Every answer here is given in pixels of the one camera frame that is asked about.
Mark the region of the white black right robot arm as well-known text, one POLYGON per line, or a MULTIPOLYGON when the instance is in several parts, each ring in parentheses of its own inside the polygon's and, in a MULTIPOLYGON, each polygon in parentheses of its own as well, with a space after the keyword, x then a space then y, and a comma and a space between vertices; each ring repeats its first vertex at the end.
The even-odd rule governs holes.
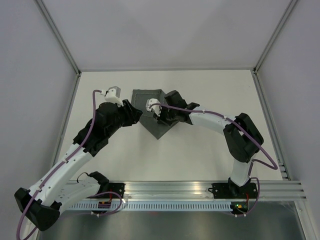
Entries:
POLYGON ((206 110, 200 104, 187 103, 176 90, 164 97, 166 103, 156 99, 147 102, 146 109, 153 112, 159 124, 171 126, 186 123, 201 126, 221 134, 226 141, 228 151, 233 157, 233 167, 227 183, 212 184, 209 189, 215 198, 256 198, 257 184, 250 177, 253 161, 262 150, 264 139, 249 115, 225 116, 206 110))

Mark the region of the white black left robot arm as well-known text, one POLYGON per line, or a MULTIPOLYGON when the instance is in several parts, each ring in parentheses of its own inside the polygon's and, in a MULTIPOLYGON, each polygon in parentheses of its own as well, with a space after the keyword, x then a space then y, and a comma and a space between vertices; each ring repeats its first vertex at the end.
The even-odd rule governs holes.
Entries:
POLYGON ((109 193, 109 180, 95 171, 85 183, 67 186, 77 171, 95 157, 121 127, 139 122, 143 112, 125 99, 121 105, 103 102, 94 110, 92 119, 73 139, 64 157, 37 183, 28 189, 20 187, 14 194, 19 210, 38 228, 45 231, 75 203, 96 195, 109 193))

